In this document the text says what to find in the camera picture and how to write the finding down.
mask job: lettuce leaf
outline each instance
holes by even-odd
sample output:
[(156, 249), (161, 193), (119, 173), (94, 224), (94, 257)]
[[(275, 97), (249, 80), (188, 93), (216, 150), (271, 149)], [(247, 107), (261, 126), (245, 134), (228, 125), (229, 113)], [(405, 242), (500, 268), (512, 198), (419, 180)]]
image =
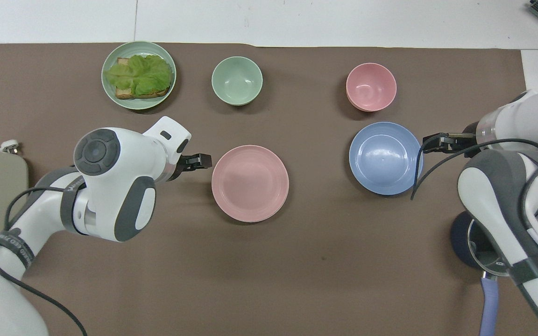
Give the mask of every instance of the lettuce leaf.
[(118, 89), (128, 89), (137, 96), (163, 91), (171, 83), (171, 70), (157, 55), (134, 55), (128, 65), (114, 64), (103, 72), (107, 81)]

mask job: toast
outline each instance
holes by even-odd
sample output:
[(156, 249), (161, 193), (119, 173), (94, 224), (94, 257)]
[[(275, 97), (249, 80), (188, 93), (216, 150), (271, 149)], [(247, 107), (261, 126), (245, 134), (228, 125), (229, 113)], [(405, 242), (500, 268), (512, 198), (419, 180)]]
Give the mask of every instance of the toast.
[[(126, 59), (126, 58), (123, 58), (123, 57), (118, 57), (118, 64), (128, 65), (128, 60), (129, 59)], [(141, 95), (137, 96), (137, 95), (132, 94), (132, 90), (130, 88), (121, 90), (121, 89), (118, 89), (116, 87), (115, 88), (115, 97), (117, 97), (118, 99), (157, 98), (157, 97), (165, 96), (168, 91), (169, 91), (169, 87), (167, 87), (165, 90), (162, 90), (162, 91), (155, 91), (155, 92), (151, 92), (150, 94), (141, 94)]]

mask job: sandwich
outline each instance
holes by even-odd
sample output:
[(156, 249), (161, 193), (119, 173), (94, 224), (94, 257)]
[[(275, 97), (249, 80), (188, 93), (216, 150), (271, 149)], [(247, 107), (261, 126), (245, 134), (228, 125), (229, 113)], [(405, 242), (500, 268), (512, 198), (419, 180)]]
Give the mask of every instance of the sandwich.
[(157, 55), (118, 57), (117, 64), (103, 74), (119, 99), (163, 97), (171, 85), (171, 69)]

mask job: plate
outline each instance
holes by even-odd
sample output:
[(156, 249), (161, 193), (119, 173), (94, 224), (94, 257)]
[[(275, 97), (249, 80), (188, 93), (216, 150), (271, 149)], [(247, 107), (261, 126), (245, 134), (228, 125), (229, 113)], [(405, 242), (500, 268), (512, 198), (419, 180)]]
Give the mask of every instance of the plate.
[(282, 160), (256, 145), (231, 149), (215, 165), (211, 189), (217, 205), (238, 221), (256, 223), (286, 202), (290, 179)]
[[(417, 138), (396, 123), (382, 121), (361, 129), (350, 145), (352, 174), (366, 189), (396, 195), (412, 187), (420, 149)], [(423, 170), (420, 162), (418, 174)]]
[[(118, 57), (130, 58), (134, 55), (141, 55), (143, 57), (147, 57), (147, 55), (157, 55), (167, 62), (171, 69), (171, 83), (165, 96), (147, 99), (119, 99), (115, 97), (115, 86), (107, 81), (107, 78), (103, 75), (103, 71), (109, 70), (111, 66), (116, 64)], [(107, 56), (105, 63), (103, 63), (103, 68), (101, 69), (101, 83), (103, 84), (105, 93), (111, 100), (113, 100), (113, 102), (127, 109), (148, 109), (160, 104), (167, 98), (167, 96), (169, 96), (171, 90), (173, 90), (176, 83), (176, 77), (176, 64), (173, 62), (169, 53), (160, 47), (160, 45), (147, 41), (128, 42), (120, 45)]]

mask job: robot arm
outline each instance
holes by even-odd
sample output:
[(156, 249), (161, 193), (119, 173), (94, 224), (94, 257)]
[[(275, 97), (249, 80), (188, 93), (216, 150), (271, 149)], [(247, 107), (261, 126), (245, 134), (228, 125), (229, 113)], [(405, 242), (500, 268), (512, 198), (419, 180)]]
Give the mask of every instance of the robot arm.
[[(62, 230), (117, 242), (134, 237), (151, 219), (156, 183), (211, 166), (208, 155), (182, 155), (190, 138), (168, 117), (143, 134), (100, 128), (84, 136), (75, 167), (45, 175), (0, 234), (0, 268), (21, 279), (51, 234)], [(47, 334), (38, 312), (0, 276), (0, 335)]]
[(493, 149), (476, 155), (461, 173), (458, 191), (538, 315), (538, 152), (525, 153)]
[(459, 176), (460, 199), (481, 224), (538, 316), (538, 151), (516, 142), (470, 151), (473, 145), (492, 140), (538, 143), (538, 94), (523, 93), (464, 133), (440, 134), (432, 138), (439, 138), (435, 145), (430, 143), (431, 137), (425, 141), (425, 153), (462, 151), (472, 157)]

